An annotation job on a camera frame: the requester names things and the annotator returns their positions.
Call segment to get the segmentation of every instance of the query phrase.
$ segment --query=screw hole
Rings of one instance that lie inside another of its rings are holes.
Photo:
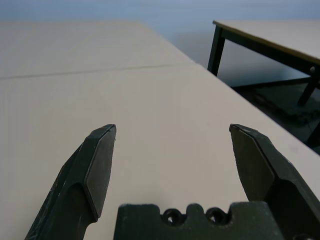
[[[168,209],[162,215],[162,220],[169,226],[179,226],[184,221],[184,216],[177,209]]]
[[[208,209],[205,214],[210,223],[214,225],[224,225],[228,222],[227,215],[218,207]]]

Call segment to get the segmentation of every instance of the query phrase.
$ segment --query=black metal table leg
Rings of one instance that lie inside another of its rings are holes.
[[[208,63],[208,71],[213,73],[215,76],[218,75],[218,69],[224,49],[225,39],[222,37],[222,28],[219,26],[215,27],[214,37],[211,47],[211,53]]]
[[[311,97],[312,93],[316,89],[318,81],[319,79],[317,77],[311,77],[310,82],[305,87],[301,97],[298,100],[299,106],[304,106],[307,103],[308,99]]]

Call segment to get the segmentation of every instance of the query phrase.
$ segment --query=table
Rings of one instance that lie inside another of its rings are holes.
[[[301,71],[308,78],[265,83],[278,84],[308,83],[297,105],[304,106],[320,80],[320,20],[218,20],[208,63],[208,70],[218,74],[225,40],[232,41],[268,58]],[[312,132],[306,144],[320,144],[320,124]]]
[[[0,22],[0,78],[192,63],[144,24]]]
[[[26,236],[61,166],[92,130],[109,123],[117,126],[110,183],[85,240],[113,239],[124,203],[185,213],[190,203],[227,211],[246,201],[230,123],[267,135],[320,197],[320,157],[195,63],[6,78],[0,80],[2,240]]]

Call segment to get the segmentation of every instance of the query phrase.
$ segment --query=floor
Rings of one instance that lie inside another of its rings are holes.
[[[303,91],[306,84],[297,84],[295,86],[297,92]],[[271,119],[273,119],[276,123],[278,123],[280,126],[282,126],[284,129],[286,129],[289,133],[291,133],[293,136],[295,136],[297,139],[299,139],[302,142],[305,142],[312,131],[316,128],[318,123],[320,122],[320,116],[315,117],[314,119],[310,119],[307,121],[306,124],[297,124],[296,122],[292,120],[288,120],[287,117],[284,117],[283,114],[280,114],[279,111],[276,111],[275,109],[272,109],[271,107],[261,104],[257,101],[255,98],[255,93],[257,91],[256,88],[252,89],[246,89],[246,90],[236,90],[242,97],[244,97],[246,100],[248,100],[251,104],[256,106],[258,109],[260,109],[262,112],[264,112],[266,115],[268,115]],[[320,89],[316,88],[313,92],[312,96],[313,99],[320,101]],[[320,146],[312,148],[317,154],[320,155]]]

